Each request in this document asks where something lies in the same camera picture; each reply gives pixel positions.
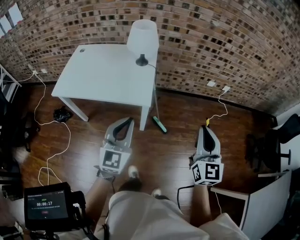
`brick wall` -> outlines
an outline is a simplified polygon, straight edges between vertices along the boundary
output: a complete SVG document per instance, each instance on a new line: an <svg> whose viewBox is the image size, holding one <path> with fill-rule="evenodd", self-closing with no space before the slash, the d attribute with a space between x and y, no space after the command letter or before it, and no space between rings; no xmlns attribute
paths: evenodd
<svg viewBox="0 0 300 240"><path fill-rule="evenodd" d="M17 79L28 64L57 80L80 44L126 43L133 21L157 23L157 85L269 113L299 102L299 6L292 0L17 0L24 20L0 39ZM5 14L14 1L2 0ZM215 87L207 87L214 80Z"/></svg>

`leg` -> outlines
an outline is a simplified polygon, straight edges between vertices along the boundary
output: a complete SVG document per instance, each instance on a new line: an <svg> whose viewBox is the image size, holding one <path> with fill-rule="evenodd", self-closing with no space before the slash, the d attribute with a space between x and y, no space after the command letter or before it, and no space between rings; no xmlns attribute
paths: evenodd
<svg viewBox="0 0 300 240"><path fill-rule="evenodd" d="M97 178L85 197L86 214L95 224L100 219L107 194L111 187L111 182Z"/></svg>
<svg viewBox="0 0 300 240"><path fill-rule="evenodd" d="M145 129L147 117L148 117L149 107L142 107L142 114L141 114L141 122L140 122L140 131Z"/></svg>
<svg viewBox="0 0 300 240"><path fill-rule="evenodd" d="M140 192L142 189L142 182L139 179L139 172L137 168L133 165L128 168L129 180L125 182L118 190L121 191L132 191L132 192Z"/></svg>
<svg viewBox="0 0 300 240"><path fill-rule="evenodd" d="M199 227L211 220L207 186L195 185L192 196L190 223L195 227Z"/></svg>
<svg viewBox="0 0 300 240"><path fill-rule="evenodd" d="M89 118L67 97L59 97L59 99L67 105L78 117L87 122Z"/></svg>

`person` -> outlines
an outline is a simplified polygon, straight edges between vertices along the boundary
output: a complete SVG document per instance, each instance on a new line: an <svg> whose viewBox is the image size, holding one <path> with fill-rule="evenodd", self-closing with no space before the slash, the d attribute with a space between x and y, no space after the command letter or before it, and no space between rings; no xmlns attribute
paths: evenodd
<svg viewBox="0 0 300 240"><path fill-rule="evenodd" d="M100 240L248 240L248 237L223 213L211 219L207 186L195 185L190 223L178 206L155 189L142 193L138 169L130 166L129 180L109 201L106 227L96 230ZM86 195L86 214L95 223L100 219L113 176L101 172ZM87 239L82 230L59 235L61 240Z"/></svg>

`black lamp base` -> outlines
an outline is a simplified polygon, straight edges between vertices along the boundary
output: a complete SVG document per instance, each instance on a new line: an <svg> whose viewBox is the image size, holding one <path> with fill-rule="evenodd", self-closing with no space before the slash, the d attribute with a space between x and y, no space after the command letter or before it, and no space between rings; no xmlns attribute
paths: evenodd
<svg viewBox="0 0 300 240"><path fill-rule="evenodd" d="M148 65L148 60L145 59L145 54L141 54L140 57L135 61L138 66Z"/></svg>

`white table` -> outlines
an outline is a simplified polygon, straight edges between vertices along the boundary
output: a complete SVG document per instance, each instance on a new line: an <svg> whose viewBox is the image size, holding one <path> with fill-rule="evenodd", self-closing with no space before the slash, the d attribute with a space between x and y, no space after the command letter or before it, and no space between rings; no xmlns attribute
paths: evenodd
<svg viewBox="0 0 300 240"><path fill-rule="evenodd" d="M290 191L292 171L274 173L274 175L281 175L281 177L251 194L238 193L217 187L210 189L215 193L245 200L240 229L250 240L261 239L284 215ZM259 175L259 177L270 176L272 175Z"/></svg>
<svg viewBox="0 0 300 240"><path fill-rule="evenodd" d="M52 96L59 97L82 120L89 118L70 98L142 107L140 130L151 106L155 69L140 67L126 45L80 45L62 71ZM157 53L149 59L156 67Z"/></svg>

